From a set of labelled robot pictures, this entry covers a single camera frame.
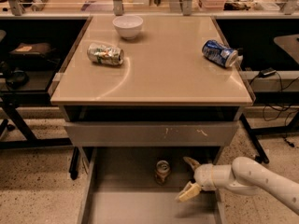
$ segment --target drawer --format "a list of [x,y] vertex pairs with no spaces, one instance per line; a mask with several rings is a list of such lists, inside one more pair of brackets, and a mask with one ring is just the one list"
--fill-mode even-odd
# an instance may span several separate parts
[[220,122],[67,122],[78,147],[220,147],[231,143],[237,121]]
[[[226,223],[219,193],[175,201],[193,176],[182,158],[202,161],[206,152],[203,147],[95,147],[78,224]],[[154,172],[160,159],[171,168],[163,185]]]

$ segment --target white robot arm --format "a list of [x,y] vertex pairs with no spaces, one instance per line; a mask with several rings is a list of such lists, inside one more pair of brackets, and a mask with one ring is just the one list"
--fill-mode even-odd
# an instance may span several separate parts
[[193,168],[196,182],[186,185],[176,198],[178,202],[189,200],[201,190],[223,188],[236,194],[255,195],[261,188],[299,215],[299,184],[269,171],[252,159],[239,157],[232,165],[200,165],[189,157],[184,157],[184,160]]

